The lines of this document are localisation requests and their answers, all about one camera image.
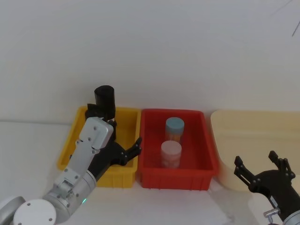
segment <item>plastic container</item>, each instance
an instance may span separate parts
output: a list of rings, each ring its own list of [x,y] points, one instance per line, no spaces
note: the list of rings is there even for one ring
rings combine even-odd
[[[180,166],[162,168],[161,144],[165,140],[165,121],[170,117],[185,122]],[[204,115],[199,111],[145,109],[141,119],[142,153],[139,172],[143,188],[207,190],[218,172],[217,157]]]
[[[87,107],[78,109],[76,118],[72,124],[69,136],[57,162],[59,169],[63,170],[75,150],[75,141],[78,139],[85,123],[85,111]],[[139,137],[141,110],[131,108],[116,108],[117,140],[123,148],[130,148]],[[113,165],[105,172],[97,183],[98,187],[131,188],[135,181],[137,170],[137,157],[127,163],[126,166]]]
[[[211,126],[220,161],[218,179],[224,186],[248,191],[233,174],[235,157],[255,175],[277,169],[268,158],[274,150],[289,160],[296,174],[292,186],[300,192],[300,112],[218,110],[211,115]]]
[[[184,121],[178,117],[170,117],[165,122],[165,140],[182,143]]]
[[[161,165],[165,168],[178,168],[180,165],[181,145],[176,141],[165,141],[161,145]]]

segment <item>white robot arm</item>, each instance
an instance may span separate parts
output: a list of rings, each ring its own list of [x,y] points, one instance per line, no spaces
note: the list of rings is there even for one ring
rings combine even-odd
[[[67,221],[111,165],[126,165],[141,153],[141,138],[128,150],[109,142],[113,129],[103,118],[88,118],[75,152],[53,188],[42,199],[26,202],[22,197],[13,197],[0,203],[0,225],[54,225]]]

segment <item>table surface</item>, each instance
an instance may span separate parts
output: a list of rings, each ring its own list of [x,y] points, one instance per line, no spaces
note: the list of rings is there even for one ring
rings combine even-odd
[[[56,162],[70,125],[0,122],[0,201],[40,198],[59,174]],[[271,204],[259,194],[225,189],[213,179],[208,191],[96,188],[64,225],[266,225]],[[278,216],[274,223],[282,224]]]

